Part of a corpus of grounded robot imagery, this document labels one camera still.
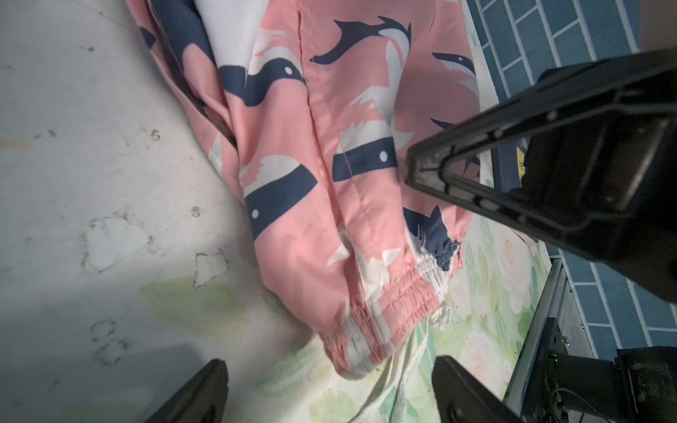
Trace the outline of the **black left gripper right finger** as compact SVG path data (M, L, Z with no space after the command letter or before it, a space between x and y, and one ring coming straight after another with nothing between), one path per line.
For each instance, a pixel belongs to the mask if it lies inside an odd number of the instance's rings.
M451 356L437 356L431 381L442 423L521 422Z

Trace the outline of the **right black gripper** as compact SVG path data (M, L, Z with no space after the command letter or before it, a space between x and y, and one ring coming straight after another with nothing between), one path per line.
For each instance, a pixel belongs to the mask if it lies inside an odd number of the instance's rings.
M407 183L601 262L665 301L676 298L676 51L548 72L543 102L506 102L407 153ZM526 144L521 188L489 188L463 169Z

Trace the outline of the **navy blue book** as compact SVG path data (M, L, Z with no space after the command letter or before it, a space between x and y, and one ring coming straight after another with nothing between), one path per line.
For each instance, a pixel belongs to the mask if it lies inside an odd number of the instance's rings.
M521 188L524 162L522 142L512 142L491 150L494 185L497 191L508 193Z

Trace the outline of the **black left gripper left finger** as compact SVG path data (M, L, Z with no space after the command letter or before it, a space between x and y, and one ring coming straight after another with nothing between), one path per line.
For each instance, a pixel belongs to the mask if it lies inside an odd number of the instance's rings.
M227 404L228 381L225 361L213 359L146 422L221 422Z

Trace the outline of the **pink shark print shorts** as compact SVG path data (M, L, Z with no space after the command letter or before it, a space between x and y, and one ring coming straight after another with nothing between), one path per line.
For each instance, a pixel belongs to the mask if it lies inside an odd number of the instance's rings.
M459 1L131 1L208 159L246 206L264 285L359 380L438 308L471 215L405 183L474 116Z

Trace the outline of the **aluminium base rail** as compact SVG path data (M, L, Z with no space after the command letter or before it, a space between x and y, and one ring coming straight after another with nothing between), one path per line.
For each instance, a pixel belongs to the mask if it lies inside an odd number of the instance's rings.
M595 356L578 308L574 288L561 259L552 262L516 368L504 395L504 405L523 422L543 422L542 401L548 396L545 371L549 353Z

